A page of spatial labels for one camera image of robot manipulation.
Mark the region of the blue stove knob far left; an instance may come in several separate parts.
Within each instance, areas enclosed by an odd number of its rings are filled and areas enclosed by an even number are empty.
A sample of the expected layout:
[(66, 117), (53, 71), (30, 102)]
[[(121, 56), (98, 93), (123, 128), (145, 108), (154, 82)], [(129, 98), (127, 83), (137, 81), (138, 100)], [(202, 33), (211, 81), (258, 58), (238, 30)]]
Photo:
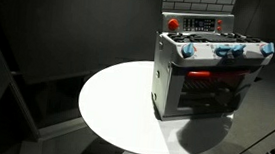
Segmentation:
[(182, 52), (182, 55), (184, 56), (184, 58), (191, 57), (195, 53), (193, 44), (189, 43), (189, 44), (184, 45), (181, 49), (181, 52)]

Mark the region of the blue stove knob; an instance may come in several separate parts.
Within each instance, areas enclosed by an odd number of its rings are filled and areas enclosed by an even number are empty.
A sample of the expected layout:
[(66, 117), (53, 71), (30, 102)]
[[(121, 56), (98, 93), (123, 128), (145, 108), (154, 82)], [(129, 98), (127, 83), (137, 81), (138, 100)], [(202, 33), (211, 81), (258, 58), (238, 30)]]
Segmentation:
[(260, 48), (260, 52), (262, 53), (263, 56), (268, 56), (274, 53), (274, 49), (275, 49), (274, 44), (269, 42)]
[(230, 46), (220, 45), (215, 48), (215, 54), (220, 57), (225, 57), (230, 50)]
[(189, 44), (184, 45), (181, 49), (181, 52), (182, 52), (182, 55), (184, 56), (184, 58), (191, 57), (195, 53), (193, 44), (189, 43)]
[(236, 56), (236, 57), (241, 56), (241, 55), (243, 54), (243, 50), (244, 50), (245, 47), (246, 47), (245, 44), (243, 44), (243, 45), (235, 45), (235, 46), (231, 49), (232, 54), (233, 54), (234, 56)]

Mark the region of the large red round knob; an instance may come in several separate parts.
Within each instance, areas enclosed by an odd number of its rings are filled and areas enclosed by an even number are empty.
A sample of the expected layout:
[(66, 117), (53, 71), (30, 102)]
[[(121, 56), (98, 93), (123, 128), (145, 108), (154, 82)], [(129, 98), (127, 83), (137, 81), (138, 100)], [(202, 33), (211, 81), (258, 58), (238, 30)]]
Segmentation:
[(176, 30), (179, 27), (179, 22), (177, 21), (177, 19), (170, 19), (167, 24), (168, 29), (172, 31)]

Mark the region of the grey toy stove oven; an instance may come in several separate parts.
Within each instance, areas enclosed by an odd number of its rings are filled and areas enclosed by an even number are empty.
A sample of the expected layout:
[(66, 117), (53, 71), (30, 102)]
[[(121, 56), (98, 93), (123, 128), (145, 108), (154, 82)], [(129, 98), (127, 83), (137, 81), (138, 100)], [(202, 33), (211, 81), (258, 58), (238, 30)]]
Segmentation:
[[(154, 55), (153, 103), (161, 119), (214, 117), (235, 112), (259, 71), (274, 53), (263, 56), (260, 48), (269, 43), (260, 38), (237, 34), (232, 14), (236, 0), (161, 0), (161, 30), (156, 35)], [(179, 27), (168, 29), (168, 21), (177, 19)], [(193, 44), (191, 57), (182, 55), (186, 44)], [(230, 50), (226, 56), (215, 54), (220, 45), (243, 45), (241, 56)], [(240, 71), (242, 76), (189, 78), (191, 71)]]

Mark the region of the blue stove knob far right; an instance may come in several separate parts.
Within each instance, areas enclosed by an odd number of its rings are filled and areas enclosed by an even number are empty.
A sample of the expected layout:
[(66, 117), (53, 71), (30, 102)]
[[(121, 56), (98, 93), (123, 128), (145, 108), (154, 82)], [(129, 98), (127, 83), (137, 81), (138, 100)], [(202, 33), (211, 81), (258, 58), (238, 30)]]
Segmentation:
[(275, 49), (274, 44), (269, 42), (260, 48), (260, 52), (262, 53), (263, 56), (268, 56), (274, 53), (274, 49)]

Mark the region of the white round pedestal table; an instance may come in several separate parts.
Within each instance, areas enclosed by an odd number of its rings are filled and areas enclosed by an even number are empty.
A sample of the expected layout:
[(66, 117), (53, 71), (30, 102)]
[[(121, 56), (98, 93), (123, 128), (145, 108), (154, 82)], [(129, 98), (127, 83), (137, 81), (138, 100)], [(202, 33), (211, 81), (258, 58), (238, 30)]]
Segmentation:
[(233, 115), (162, 121), (152, 102), (153, 62), (107, 67), (81, 88), (86, 125), (122, 154), (200, 154), (227, 136)]

